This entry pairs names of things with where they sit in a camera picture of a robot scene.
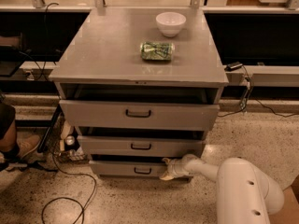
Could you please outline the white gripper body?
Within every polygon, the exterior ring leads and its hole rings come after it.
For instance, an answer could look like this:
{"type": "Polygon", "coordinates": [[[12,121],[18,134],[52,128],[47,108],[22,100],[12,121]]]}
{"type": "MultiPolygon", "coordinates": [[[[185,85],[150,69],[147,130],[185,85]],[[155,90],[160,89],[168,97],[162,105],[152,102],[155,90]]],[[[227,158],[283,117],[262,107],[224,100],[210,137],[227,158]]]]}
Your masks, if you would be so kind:
{"type": "Polygon", "coordinates": [[[194,176],[193,170],[199,158],[193,154],[187,154],[181,159],[173,159],[168,163],[167,171],[172,177],[194,176]]]}

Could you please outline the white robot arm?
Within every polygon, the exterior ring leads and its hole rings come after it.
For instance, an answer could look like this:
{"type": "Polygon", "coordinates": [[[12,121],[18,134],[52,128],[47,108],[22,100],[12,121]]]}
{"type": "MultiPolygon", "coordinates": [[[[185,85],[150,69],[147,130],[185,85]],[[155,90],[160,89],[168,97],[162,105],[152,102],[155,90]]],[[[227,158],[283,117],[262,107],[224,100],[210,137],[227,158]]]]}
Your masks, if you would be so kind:
{"type": "Polygon", "coordinates": [[[216,183],[217,224],[270,224],[269,216],[284,205],[279,183],[244,159],[229,158],[220,166],[193,154],[163,161],[162,180],[203,175],[216,183]]]}

